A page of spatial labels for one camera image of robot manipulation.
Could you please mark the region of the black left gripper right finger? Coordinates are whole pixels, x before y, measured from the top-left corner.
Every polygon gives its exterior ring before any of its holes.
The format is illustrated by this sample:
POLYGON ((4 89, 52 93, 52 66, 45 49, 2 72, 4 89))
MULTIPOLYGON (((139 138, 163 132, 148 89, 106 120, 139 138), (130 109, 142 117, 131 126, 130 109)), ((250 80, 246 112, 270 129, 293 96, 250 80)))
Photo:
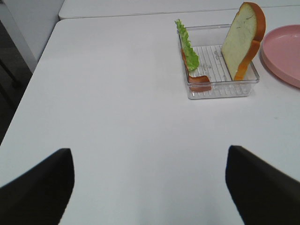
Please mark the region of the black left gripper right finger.
POLYGON ((246 225, 298 225, 300 183, 241 146, 230 146, 225 182, 246 225))

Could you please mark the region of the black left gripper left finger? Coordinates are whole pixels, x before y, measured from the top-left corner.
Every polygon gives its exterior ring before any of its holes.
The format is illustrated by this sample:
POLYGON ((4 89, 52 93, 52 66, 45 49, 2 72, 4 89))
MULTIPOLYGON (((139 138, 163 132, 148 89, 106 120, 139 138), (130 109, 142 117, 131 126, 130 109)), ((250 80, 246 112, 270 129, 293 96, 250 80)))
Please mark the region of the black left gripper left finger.
POLYGON ((60 149, 0 188, 0 223, 59 224, 74 185, 71 150, 60 149))

